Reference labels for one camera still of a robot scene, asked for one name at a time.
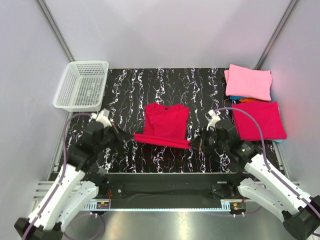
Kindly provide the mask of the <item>crimson t shirt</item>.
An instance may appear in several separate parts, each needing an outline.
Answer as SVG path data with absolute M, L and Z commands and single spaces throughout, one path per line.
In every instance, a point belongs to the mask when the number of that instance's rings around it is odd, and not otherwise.
M 189 112 L 189 108 L 181 104 L 150 103 L 145 106 L 143 133 L 135 133 L 133 139 L 144 144 L 190 149 L 186 139 Z
M 251 101 L 234 104 L 232 107 L 240 109 L 251 116 L 248 117 L 237 110 L 233 111 L 234 124 L 241 139 L 245 141 L 259 141 L 261 139 L 259 130 L 253 120 L 258 123 L 265 140 L 277 141 L 287 138 L 276 101 Z

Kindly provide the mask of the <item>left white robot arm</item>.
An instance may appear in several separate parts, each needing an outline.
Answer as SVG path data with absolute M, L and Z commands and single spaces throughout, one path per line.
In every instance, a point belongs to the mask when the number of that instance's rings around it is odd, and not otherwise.
M 93 121 L 69 148 L 54 183 L 27 218 L 20 217 L 14 228 L 23 240 L 60 240 L 71 220 L 90 200 L 110 196 L 108 178 L 89 173 L 98 155 L 106 148 L 124 145 L 133 135 L 115 123 Z

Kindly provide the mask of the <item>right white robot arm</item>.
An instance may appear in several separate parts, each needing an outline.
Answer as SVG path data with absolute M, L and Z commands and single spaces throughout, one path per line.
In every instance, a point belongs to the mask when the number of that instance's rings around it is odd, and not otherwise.
M 203 127 L 189 146 L 201 152 L 225 151 L 237 170 L 227 185 L 228 195 L 255 201 L 276 216 L 296 240 L 308 239 L 319 228 L 320 197 L 292 183 L 258 146 L 240 139 L 235 127 Z

